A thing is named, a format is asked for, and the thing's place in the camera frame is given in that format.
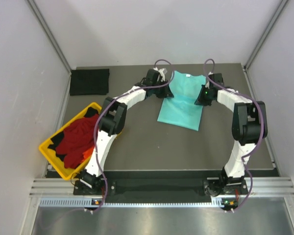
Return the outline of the aluminium frame rail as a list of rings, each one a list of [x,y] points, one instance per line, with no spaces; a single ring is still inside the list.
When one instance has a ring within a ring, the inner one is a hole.
[[[203,179],[113,179],[108,183],[108,196],[130,193],[156,193],[167,194],[165,198],[177,196],[178,193],[204,196],[207,185],[216,184],[216,178]],[[245,178],[239,186],[234,185],[246,196],[256,197],[287,197],[294,196],[294,186],[290,178],[286,177],[255,177]],[[29,195],[31,197],[102,197],[105,189],[92,189],[77,181],[64,181],[61,179],[35,179]]]

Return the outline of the folded black t shirt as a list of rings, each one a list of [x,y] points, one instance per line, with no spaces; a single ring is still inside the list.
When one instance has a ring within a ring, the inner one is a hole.
[[[109,93],[109,69],[72,70],[70,96]]]

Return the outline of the yellow plastic bin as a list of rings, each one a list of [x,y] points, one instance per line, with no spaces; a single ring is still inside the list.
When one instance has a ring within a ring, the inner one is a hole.
[[[80,173],[90,160],[96,159],[92,154],[80,163],[83,152],[94,146],[93,132],[100,111],[97,103],[91,103],[40,144],[40,152],[62,179],[70,180],[73,173]]]

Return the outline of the orange t shirt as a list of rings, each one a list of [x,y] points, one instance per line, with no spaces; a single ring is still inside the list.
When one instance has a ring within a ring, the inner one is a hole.
[[[94,146],[90,147],[88,150],[84,151],[82,156],[82,160],[80,163],[83,163],[84,161],[86,161],[89,157],[92,156],[92,153],[93,153],[93,150],[94,150]]]

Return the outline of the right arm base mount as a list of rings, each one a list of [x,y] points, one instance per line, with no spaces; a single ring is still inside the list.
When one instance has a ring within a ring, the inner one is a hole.
[[[223,180],[221,178],[206,179],[203,181],[205,194],[213,197],[219,195],[247,195],[248,189],[244,178]]]

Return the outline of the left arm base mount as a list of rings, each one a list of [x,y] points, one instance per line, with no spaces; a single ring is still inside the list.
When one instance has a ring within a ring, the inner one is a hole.
[[[73,173],[70,177],[70,183],[73,185],[73,195],[75,196],[104,196],[106,193],[106,178],[103,175],[95,177],[88,185],[83,181],[83,174]]]

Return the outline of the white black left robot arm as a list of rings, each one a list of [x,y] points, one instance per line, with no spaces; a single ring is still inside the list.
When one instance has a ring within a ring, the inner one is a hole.
[[[101,182],[96,178],[102,175],[112,143],[124,128],[127,111],[152,95],[158,98],[173,97],[169,88],[170,81],[165,79],[166,73],[165,68],[149,69],[146,76],[127,92],[118,97],[105,99],[95,125],[95,148],[83,171],[85,175],[91,176],[84,183],[84,188],[90,194],[96,194],[101,190]]]

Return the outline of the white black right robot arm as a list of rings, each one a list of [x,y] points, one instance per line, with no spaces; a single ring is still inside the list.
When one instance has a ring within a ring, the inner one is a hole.
[[[234,139],[230,158],[224,166],[225,178],[219,188],[229,194],[237,187],[236,179],[245,175],[245,166],[259,140],[268,134],[266,106],[262,101],[253,101],[236,90],[225,88],[220,73],[209,73],[208,82],[201,86],[195,105],[210,106],[213,101],[224,105],[233,113],[232,137]]]

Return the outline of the teal t shirt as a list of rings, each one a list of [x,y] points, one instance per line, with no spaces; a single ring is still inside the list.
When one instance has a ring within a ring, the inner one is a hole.
[[[174,97],[163,100],[157,121],[198,131],[203,107],[196,105],[195,101],[205,83],[203,75],[175,71],[169,84]]]

